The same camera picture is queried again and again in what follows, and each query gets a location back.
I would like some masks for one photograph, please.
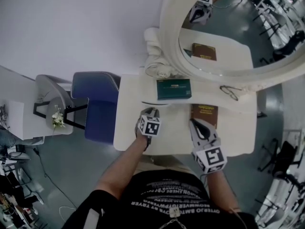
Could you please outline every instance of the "eyeglasses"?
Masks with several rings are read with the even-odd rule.
[[[239,91],[241,91],[241,89],[231,87],[231,86],[225,86],[225,85],[220,86],[219,89],[222,90],[225,94],[230,95],[230,97],[233,98],[234,100],[238,101],[238,97],[235,95],[235,93],[231,89],[239,90]]]

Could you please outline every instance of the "floor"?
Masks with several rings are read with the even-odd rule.
[[[219,0],[216,5],[227,6],[237,1],[240,0]],[[194,25],[193,29],[227,36],[248,45],[254,66],[259,67],[259,58],[270,58],[273,49],[266,37],[258,36],[261,31],[259,23],[252,23],[252,18],[256,15],[251,3],[244,0],[243,3],[227,9],[214,8],[208,24],[204,27]],[[254,199],[261,199],[272,182],[272,177],[267,172],[257,171],[258,164],[267,159],[261,146],[267,145],[272,138],[281,141],[284,124],[282,86],[271,87],[259,94],[266,99],[264,113],[267,117],[257,121],[254,152],[228,158],[224,170],[241,209],[252,214],[260,207]],[[83,122],[84,119],[84,111],[76,114],[77,121]],[[76,128],[71,135],[47,137],[45,143],[38,148],[46,173],[76,206],[89,195],[104,170],[120,154],[113,146],[86,140],[83,131]],[[48,222],[49,228],[59,229],[64,224],[59,215],[59,208],[73,207],[73,204],[45,177],[40,159],[33,150],[27,149],[27,154],[31,161],[22,166],[34,180],[31,189],[38,191],[45,203],[35,203],[34,206]],[[191,155],[177,158],[200,174],[200,169]],[[72,212],[73,209],[70,208],[61,209],[63,219],[67,219]]]

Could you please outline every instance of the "brown book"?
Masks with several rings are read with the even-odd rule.
[[[204,120],[217,128],[218,107],[206,104],[192,104],[191,118]]]
[[[216,49],[207,45],[193,43],[192,55],[195,57],[217,61]]]

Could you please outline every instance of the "teal box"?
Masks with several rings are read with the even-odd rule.
[[[157,80],[158,100],[188,99],[192,96],[190,79]]]

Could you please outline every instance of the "blue chair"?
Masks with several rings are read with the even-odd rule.
[[[77,72],[74,74],[71,97],[88,98],[88,104],[67,108],[68,113],[87,107],[86,126],[67,124],[85,130],[85,137],[96,142],[113,145],[116,108],[121,78],[109,72]]]

